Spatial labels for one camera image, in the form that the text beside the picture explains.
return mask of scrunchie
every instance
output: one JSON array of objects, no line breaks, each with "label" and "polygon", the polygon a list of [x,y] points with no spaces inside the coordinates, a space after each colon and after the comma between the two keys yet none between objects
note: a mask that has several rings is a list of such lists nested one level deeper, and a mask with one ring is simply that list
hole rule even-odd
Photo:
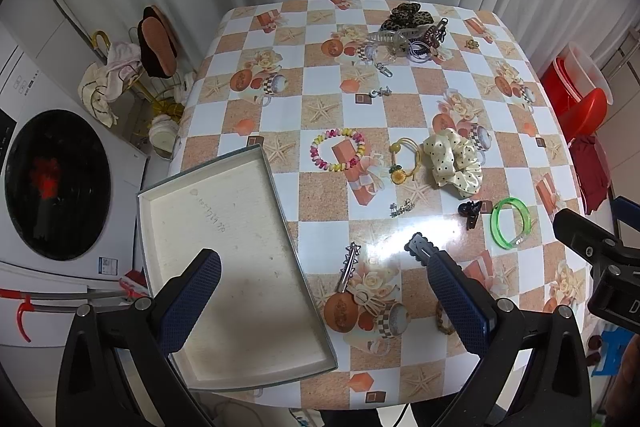
[{"label": "scrunchie", "polygon": [[431,158],[438,187],[448,183],[455,185],[463,198],[478,193],[482,168],[473,142],[452,129],[444,129],[428,137],[422,148]]}]

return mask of slipper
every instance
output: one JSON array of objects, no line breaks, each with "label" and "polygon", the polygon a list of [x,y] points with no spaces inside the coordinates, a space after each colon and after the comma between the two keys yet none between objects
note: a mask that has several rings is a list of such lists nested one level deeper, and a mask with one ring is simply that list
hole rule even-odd
[{"label": "slipper", "polygon": [[156,13],[156,17],[160,19],[162,26],[164,26],[164,29],[167,32],[167,35],[169,35],[169,40],[171,41],[172,47],[174,48],[174,50],[177,50],[178,40],[175,38],[174,30],[171,28],[171,25],[169,24],[166,16],[164,15],[164,13],[162,13],[162,10],[159,9],[159,7],[155,4],[151,5],[151,9]]},{"label": "slipper", "polygon": [[177,69],[177,51],[169,31],[152,7],[147,6],[138,23],[140,60],[150,76],[170,78]]}]

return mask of colorful beaded bracelet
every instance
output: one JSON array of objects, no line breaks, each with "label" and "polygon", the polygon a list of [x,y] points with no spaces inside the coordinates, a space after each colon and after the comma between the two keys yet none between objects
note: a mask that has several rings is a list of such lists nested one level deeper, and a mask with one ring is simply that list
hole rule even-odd
[{"label": "colorful beaded bracelet", "polygon": [[[356,150],[356,155],[353,158],[351,158],[347,163],[326,162],[320,157],[320,154],[318,153],[318,146],[320,145],[320,142],[328,138],[332,138],[334,136],[348,136],[351,139],[353,139],[353,141],[356,142],[358,146],[358,149]],[[323,171],[331,171],[331,172],[346,171],[352,167],[355,167],[358,164],[358,162],[360,161],[360,158],[364,156],[364,148],[365,148],[364,136],[360,134],[358,131],[354,129],[348,129],[346,127],[330,129],[328,131],[324,131],[324,134],[319,134],[316,137],[316,139],[313,140],[313,142],[311,143],[311,149],[310,149],[311,161],[315,163],[318,166],[318,168],[322,169]]]}]

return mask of yellow hair tie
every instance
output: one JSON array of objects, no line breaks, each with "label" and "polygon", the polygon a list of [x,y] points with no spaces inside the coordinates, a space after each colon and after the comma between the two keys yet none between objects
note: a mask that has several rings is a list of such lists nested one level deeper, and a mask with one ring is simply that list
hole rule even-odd
[{"label": "yellow hair tie", "polygon": [[[415,167],[411,172],[405,172],[401,166],[396,164],[396,153],[400,152],[400,147],[404,145],[411,149],[415,154]],[[391,168],[389,174],[391,174],[391,181],[396,185],[404,183],[405,179],[412,177],[415,180],[415,173],[420,169],[420,146],[410,138],[401,138],[397,142],[392,143],[389,147],[391,151]]]}]

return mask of black claw clip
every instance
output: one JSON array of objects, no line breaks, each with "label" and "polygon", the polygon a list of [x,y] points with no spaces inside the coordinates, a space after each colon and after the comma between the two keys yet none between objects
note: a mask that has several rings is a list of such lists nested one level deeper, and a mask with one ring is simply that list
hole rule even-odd
[{"label": "black claw clip", "polygon": [[458,213],[460,216],[466,217],[467,230],[473,230],[476,227],[481,208],[482,201],[467,201],[466,203],[460,203]]}]

